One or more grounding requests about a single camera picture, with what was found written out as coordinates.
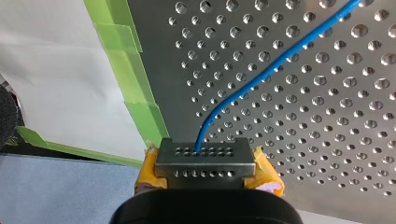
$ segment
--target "perforated metal sheet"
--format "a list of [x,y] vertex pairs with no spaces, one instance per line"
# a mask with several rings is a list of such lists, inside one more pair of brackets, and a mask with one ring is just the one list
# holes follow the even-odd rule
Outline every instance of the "perforated metal sheet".
[[[133,0],[150,85],[175,141],[331,16],[341,0]],[[396,2],[365,1],[219,115],[210,142],[264,146],[297,208],[396,215]]]

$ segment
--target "black round object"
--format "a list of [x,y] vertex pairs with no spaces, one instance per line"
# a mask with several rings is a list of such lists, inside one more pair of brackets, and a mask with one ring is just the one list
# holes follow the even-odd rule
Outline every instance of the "black round object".
[[110,224],[302,224],[296,210],[254,189],[154,189],[125,202]]
[[11,94],[0,86],[0,148],[6,144],[17,126],[18,108]]

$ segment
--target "blue wire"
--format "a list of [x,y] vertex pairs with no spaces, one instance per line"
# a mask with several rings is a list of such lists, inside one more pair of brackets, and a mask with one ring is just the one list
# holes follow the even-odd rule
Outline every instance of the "blue wire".
[[202,141],[204,140],[207,128],[210,122],[215,118],[217,114],[221,112],[223,108],[229,105],[232,101],[238,99],[239,96],[250,91],[250,88],[259,85],[263,80],[269,77],[275,69],[282,65],[289,57],[297,53],[304,45],[314,41],[318,35],[323,34],[325,31],[334,26],[340,19],[344,18],[350,11],[352,11],[361,0],[350,0],[343,7],[341,7],[336,13],[334,13],[329,19],[323,22],[316,29],[311,31],[304,38],[295,43],[291,48],[282,53],[275,61],[273,61],[267,68],[265,68],[261,73],[249,81],[248,84],[243,86],[238,91],[235,91],[229,97],[224,99],[220,104],[218,104],[205,119],[201,130],[198,134],[197,140],[195,142],[195,151],[199,152],[201,150]]

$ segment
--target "white surface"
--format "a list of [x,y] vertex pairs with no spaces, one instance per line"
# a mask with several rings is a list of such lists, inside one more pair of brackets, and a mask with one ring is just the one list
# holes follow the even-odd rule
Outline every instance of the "white surface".
[[336,217],[327,217],[316,213],[297,210],[304,224],[360,224]]
[[83,0],[0,1],[0,73],[46,141],[144,159]]

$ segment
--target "green tape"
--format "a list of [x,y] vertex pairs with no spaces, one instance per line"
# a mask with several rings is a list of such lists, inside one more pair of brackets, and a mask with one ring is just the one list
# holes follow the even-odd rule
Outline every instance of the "green tape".
[[85,0],[85,4],[138,131],[146,143],[158,146],[169,134],[151,92],[127,0]]
[[143,164],[142,161],[138,161],[134,159],[109,155],[106,153],[92,151],[88,149],[69,147],[61,144],[46,142],[38,133],[26,127],[19,126],[17,127],[17,131],[25,142],[30,143],[35,147],[43,147],[46,149],[92,158],[99,161],[108,161],[108,162],[113,162],[116,164],[127,165],[127,166],[141,167]]
[[138,52],[143,52],[127,0],[84,0],[91,20],[96,24],[129,26]]
[[159,146],[163,137],[169,136],[158,106],[133,103],[125,103],[125,105],[133,118],[139,118],[134,119],[134,123],[145,139]]
[[25,142],[32,144],[35,147],[50,148],[47,142],[44,141],[41,136],[33,130],[30,130],[23,126],[17,127],[18,134],[23,138]]

